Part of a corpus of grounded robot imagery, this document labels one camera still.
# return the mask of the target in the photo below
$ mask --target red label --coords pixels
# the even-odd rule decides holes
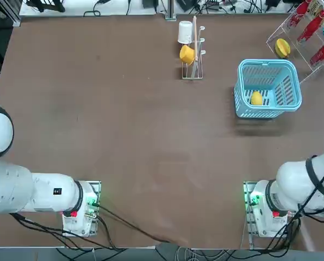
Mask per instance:
[[[288,22],[288,28],[296,27],[299,21],[302,19],[303,15],[294,14]]]
[[[323,50],[319,50],[310,60],[310,64],[316,64],[323,57]]]

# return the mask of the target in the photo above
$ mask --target paper cup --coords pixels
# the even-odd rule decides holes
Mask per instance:
[[[192,43],[192,22],[179,22],[178,42],[184,45]]]

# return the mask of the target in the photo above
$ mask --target black cable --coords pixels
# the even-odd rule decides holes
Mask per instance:
[[[87,252],[83,252],[83,253],[81,253],[81,254],[78,254],[77,256],[73,257],[72,259],[75,260],[75,259],[77,259],[77,258],[83,256],[84,254],[87,254],[87,253],[90,253],[90,252],[92,252],[92,250],[88,250]]]
[[[127,8],[126,15],[128,15],[128,12],[129,12],[130,2],[131,2],[131,0],[128,0],[128,8]]]
[[[157,248],[155,247],[155,251],[157,252],[157,254],[164,260],[164,261],[167,261],[167,259],[162,256],[162,254],[157,250]]]
[[[262,13],[262,9],[259,10],[259,7],[254,3],[254,0],[251,0],[251,1],[243,0],[243,1],[249,3],[251,6],[253,5],[257,9],[258,13]]]
[[[249,259],[249,258],[252,258],[252,257],[258,257],[258,256],[261,256],[262,254],[254,254],[252,256],[249,256],[249,257],[234,257],[233,254],[237,251],[237,250],[234,250],[231,254],[228,253],[226,250],[224,250],[227,254],[228,254],[228,257],[226,258],[225,261],[229,260],[231,257],[234,258],[234,259],[239,259],[239,260],[244,260],[244,259]]]
[[[204,258],[206,259],[206,261],[210,261],[210,260],[208,259],[208,257],[204,254],[204,252],[203,252],[202,250],[200,250],[200,252],[201,252],[202,256],[204,256]]]
[[[260,11],[259,11],[259,9],[258,9],[258,7],[257,7],[257,3],[258,3],[258,0],[255,0],[255,3],[254,3],[254,0],[252,0],[252,3],[253,3],[253,5],[254,5],[254,7],[256,7],[256,8],[257,8],[257,10],[258,10],[258,13],[259,13]]]
[[[75,234],[75,233],[73,233],[73,232],[71,232],[71,231],[66,231],[66,230],[59,229],[59,228],[52,228],[52,227],[43,226],[43,225],[41,225],[41,224],[39,224],[39,223],[37,223],[37,222],[27,220],[24,216],[22,216],[22,215],[20,215],[20,214],[18,214],[18,213],[14,213],[14,214],[17,215],[18,218],[19,218],[19,220],[22,221],[22,222],[25,222],[25,223],[31,224],[31,225],[33,225],[33,226],[36,226],[36,227],[40,227],[40,228],[42,228],[42,229],[49,230],[49,231],[57,231],[57,232],[62,232],[62,233],[67,233],[67,234],[70,234],[70,235],[74,235],[75,237],[77,237],[77,238],[81,238],[82,240],[87,241],[87,242],[89,242],[89,243],[95,244],[95,245],[100,246],[100,247],[102,247],[102,248],[106,248],[106,249],[109,249],[109,250],[113,250],[113,249],[110,248],[110,247],[107,247],[107,246],[104,246],[104,245],[102,245],[102,244],[99,244],[99,243],[97,243],[97,242],[95,242],[95,241],[92,241],[92,240],[90,240],[90,239],[88,239],[88,238],[86,238],[86,237],[83,237],[83,236],[81,236],[81,235]]]
[[[26,224],[23,224],[21,220],[19,220],[18,218],[14,217],[14,219],[19,223],[21,224],[23,227],[26,227],[26,228],[29,228],[31,230],[35,230],[35,231],[39,231],[39,232],[42,232],[42,233],[47,233],[47,234],[50,234],[52,236],[54,236],[58,241],[60,241],[62,244],[64,244],[67,248],[69,249],[72,249],[72,250],[81,250],[83,252],[85,252],[86,250],[80,248],[73,240],[71,240],[70,238],[62,235],[62,234],[59,234],[57,232],[51,232],[51,231],[48,231],[47,229],[39,229],[39,228],[35,228],[35,227],[30,227],[30,226],[27,226]],[[55,235],[58,235],[60,237],[63,237],[67,240],[69,240],[75,247],[76,249],[73,249],[72,247],[70,247],[66,242],[64,242],[63,240],[61,240],[60,238],[56,237]]]
[[[294,8],[294,6],[295,6],[295,4],[293,4],[293,5],[291,6],[291,8],[289,9],[289,11],[287,11],[287,13],[289,13],[289,12]]]
[[[118,254],[121,254],[122,252],[124,252],[124,251],[126,251],[126,250],[127,250],[127,248],[123,249],[122,251],[120,251],[120,252],[118,252],[118,253],[113,254],[113,255],[110,256],[110,257],[104,258],[104,259],[101,260],[101,261],[107,261],[107,260],[109,260],[109,259],[112,259],[113,257],[116,257]]]
[[[219,10],[220,10],[220,9],[224,10],[224,11],[225,11],[225,13],[226,13],[226,14],[228,14],[228,12],[226,11],[226,9],[225,9],[225,8],[223,8],[223,7],[219,7]]]
[[[163,9],[164,9],[165,12],[167,13],[167,9],[166,9],[166,6],[165,6],[164,3],[163,3],[163,0],[161,0],[161,2],[162,2],[162,5],[163,5]]]
[[[101,15],[102,15],[101,12],[98,11],[98,10],[95,10],[95,9],[96,9],[96,5],[100,4],[100,1],[101,1],[101,0],[98,0],[98,1],[94,4],[94,6],[93,6],[93,10],[92,10],[92,11],[86,11],[86,12],[84,12],[83,17],[85,17],[86,14],[93,14],[94,16],[101,16]]]
[[[112,239],[111,239],[111,236],[110,236],[110,233],[109,233],[109,229],[108,229],[108,226],[107,224],[105,223],[104,219],[102,219],[100,216],[97,216],[98,220],[103,224],[104,226],[104,229],[105,229],[105,232],[107,234],[107,238],[108,238],[108,242],[110,244],[110,246],[116,250],[116,251],[119,251],[119,249],[114,245]]]
[[[144,234],[145,236],[147,236],[147,237],[149,237],[149,238],[151,238],[151,239],[153,239],[153,240],[159,241],[159,242],[161,242],[161,243],[170,243],[170,242],[167,241],[167,240],[157,238],[157,237],[155,237],[155,236],[153,236],[153,235],[151,235],[151,234],[145,232],[144,230],[142,230],[142,229],[140,229],[139,227],[133,225],[132,223],[129,223],[129,222],[126,221],[125,219],[121,218],[120,216],[116,215],[115,213],[113,213],[113,212],[110,211],[109,209],[104,208],[104,207],[100,206],[100,205],[97,204],[97,203],[92,204],[92,206],[94,206],[94,207],[99,207],[99,208],[105,210],[105,211],[108,212],[110,215],[116,217],[117,219],[119,219],[120,221],[122,221],[123,223],[125,223],[126,225],[128,225],[129,227],[134,228],[135,230],[139,231],[140,233]]]
[[[58,253],[60,253],[62,256],[64,256],[66,259],[68,259],[69,261],[73,261],[74,259],[68,257],[66,254],[62,253],[58,248],[55,249]]]
[[[231,0],[228,0],[228,1],[229,1],[229,3],[232,5],[232,7],[231,7],[231,11],[234,10],[234,13],[236,14],[236,13],[237,13],[237,11],[236,11],[236,7],[233,5],[233,3],[232,3]]]
[[[191,9],[191,11],[189,12],[189,14],[192,13],[192,11],[194,10],[195,7],[196,7],[195,5],[194,5],[194,7],[192,7],[192,9]]]
[[[208,7],[207,7],[207,1],[205,2],[205,10],[207,11],[207,14],[209,14]]]

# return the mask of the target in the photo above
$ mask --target yellow lemon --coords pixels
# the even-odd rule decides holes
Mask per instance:
[[[290,45],[284,39],[279,38],[276,41],[275,50],[280,58],[287,58],[290,54]]]
[[[262,105],[262,95],[258,91],[254,91],[251,96],[251,105]]]

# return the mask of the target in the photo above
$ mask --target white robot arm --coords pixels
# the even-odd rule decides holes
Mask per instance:
[[[300,214],[324,218],[324,154],[304,161],[286,162],[277,178],[259,181],[250,194],[250,204],[260,237],[274,237],[317,188]]]
[[[12,145],[14,126],[0,107],[0,157]],[[31,173],[25,167],[0,161],[0,213],[62,212],[63,229],[90,235],[98,196],[89,182],[58,173]]]

